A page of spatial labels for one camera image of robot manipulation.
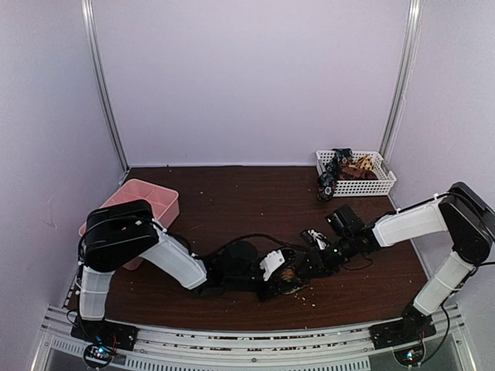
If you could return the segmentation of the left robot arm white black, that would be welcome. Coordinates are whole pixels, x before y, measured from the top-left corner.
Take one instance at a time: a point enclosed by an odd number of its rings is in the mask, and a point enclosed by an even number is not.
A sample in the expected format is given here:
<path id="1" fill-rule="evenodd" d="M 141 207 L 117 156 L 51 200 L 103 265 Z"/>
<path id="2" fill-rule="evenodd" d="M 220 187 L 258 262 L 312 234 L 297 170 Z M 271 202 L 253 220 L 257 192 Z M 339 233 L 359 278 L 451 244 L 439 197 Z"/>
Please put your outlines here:
<path id="1" fill-rule="evenodd" d="M 260 255 L 252 239 L 252 234 L 237 237 L 200 256 L 185 237 L 169 232 L 153 216 L 144 199 L 96 209 L 88 214 L 78 243 L 77 324 L 95 343 L 111 337 L 104 320 L 111 279 L 135 258 L 154 264 L 200 297 L 249 291 L 267 301 L 305 286 L 297 275 L 297 246 L 272 238 L 278 249 Z"/>

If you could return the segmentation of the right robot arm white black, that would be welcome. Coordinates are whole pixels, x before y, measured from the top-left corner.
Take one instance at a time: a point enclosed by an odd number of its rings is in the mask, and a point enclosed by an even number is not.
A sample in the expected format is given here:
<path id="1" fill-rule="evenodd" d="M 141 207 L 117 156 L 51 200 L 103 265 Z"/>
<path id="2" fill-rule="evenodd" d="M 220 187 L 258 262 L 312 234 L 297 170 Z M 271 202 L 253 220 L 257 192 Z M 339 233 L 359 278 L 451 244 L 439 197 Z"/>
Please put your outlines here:
<path id="1" fill-rule="evenodd" d="M 468 277 L 487 263 L 494 246 L 494 211 L 466 183 L 404 209 L 364 223 L 348 206 L 327 219 L 338 239 L 330 241 L 316 230 L 304 230 L 309 245 L 310 277 L 326 277 L 356 255 L 386 250 L 411 241 L 423 254 L 444 254 L 425 285 L 411 299 L 397 323 L 396 333 L 410 342 L 426 328 L 428 318 L 457 292 Z"/>

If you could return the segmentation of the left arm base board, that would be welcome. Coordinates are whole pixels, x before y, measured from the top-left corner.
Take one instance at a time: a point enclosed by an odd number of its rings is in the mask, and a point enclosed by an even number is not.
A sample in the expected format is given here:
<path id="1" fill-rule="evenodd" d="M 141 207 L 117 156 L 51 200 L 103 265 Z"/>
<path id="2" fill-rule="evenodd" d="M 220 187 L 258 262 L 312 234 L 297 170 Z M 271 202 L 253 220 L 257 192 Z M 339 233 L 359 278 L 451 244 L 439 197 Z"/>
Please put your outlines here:
<path id="1" fill-rule="evenodd" d="M 138 328 L 108 321 L 77 322 L 71 336 L 88 342 L 83 351 L 84 362 L 92 368 L 108 366 L 119 350 L 132 351 Z"/>

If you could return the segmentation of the right arm base board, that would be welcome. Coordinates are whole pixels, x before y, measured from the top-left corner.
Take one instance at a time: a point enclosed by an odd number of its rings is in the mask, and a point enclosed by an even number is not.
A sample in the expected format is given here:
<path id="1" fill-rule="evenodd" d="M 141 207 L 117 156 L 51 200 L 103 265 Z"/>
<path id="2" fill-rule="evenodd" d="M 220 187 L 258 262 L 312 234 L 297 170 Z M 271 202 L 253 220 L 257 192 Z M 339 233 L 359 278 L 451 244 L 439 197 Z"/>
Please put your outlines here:
<path id="1" fill-rule="evenodd" d="M 375 350 L 392 350 L 395 360 L 406 367 L 417 366 L 425 358 L 425 340 L 436 334 L 430 322 L 417 326 L 404 319 L 372 325 L 369 331 Z"/>

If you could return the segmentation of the brown green patterned tie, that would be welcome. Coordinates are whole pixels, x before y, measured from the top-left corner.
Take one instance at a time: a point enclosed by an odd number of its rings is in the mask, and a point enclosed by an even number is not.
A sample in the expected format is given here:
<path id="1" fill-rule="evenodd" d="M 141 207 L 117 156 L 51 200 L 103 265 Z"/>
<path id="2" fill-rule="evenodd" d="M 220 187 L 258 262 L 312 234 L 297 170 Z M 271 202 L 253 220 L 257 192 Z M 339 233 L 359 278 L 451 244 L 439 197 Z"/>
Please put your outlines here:
<path id="1" fill-rule="evenodd" d="M 300 278 L 293 267 L 287 267 L 278 274 L 278 293 L 294 294 L 305 288 L 308 283 L 308 278 Z"/>

